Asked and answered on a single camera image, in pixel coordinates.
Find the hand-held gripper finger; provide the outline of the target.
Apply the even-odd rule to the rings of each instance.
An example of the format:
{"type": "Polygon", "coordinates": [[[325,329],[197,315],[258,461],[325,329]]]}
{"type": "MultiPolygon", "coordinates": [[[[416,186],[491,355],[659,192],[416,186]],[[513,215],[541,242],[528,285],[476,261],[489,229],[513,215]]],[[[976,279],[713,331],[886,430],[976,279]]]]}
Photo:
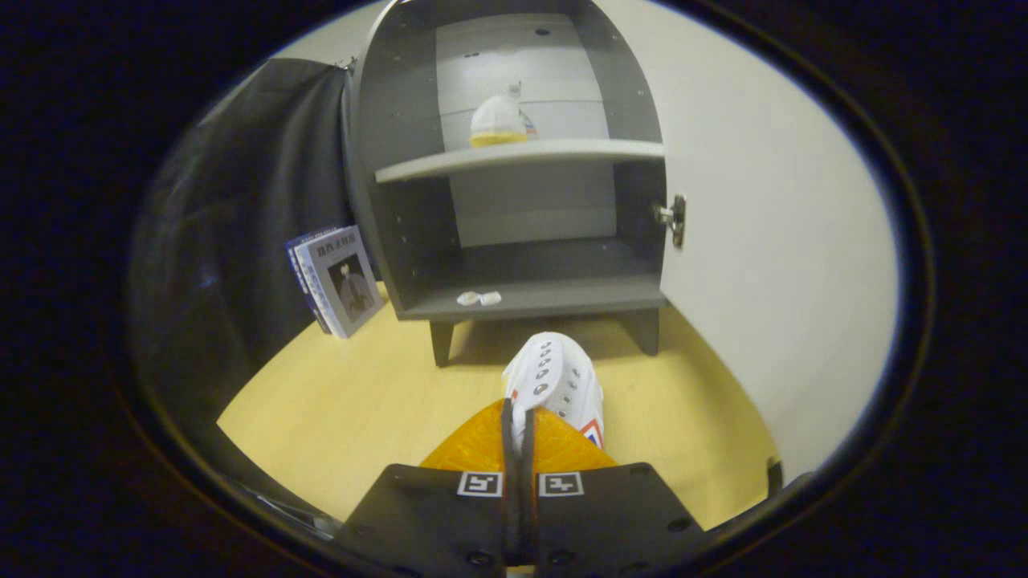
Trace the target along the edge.
{"type": "Polygon", "coordinates": [[[537,577],[663,577],[693,564],[705,531],[652,464],[617,463],[547,409],[526,424],[522,535],[537,577]]]}
{"type": "Polygon", "coordinates": [[[518,533],[511,404],[458,426],[419,466],[386,466],[337,536],[377,577],[502,577],[518,533]]]}

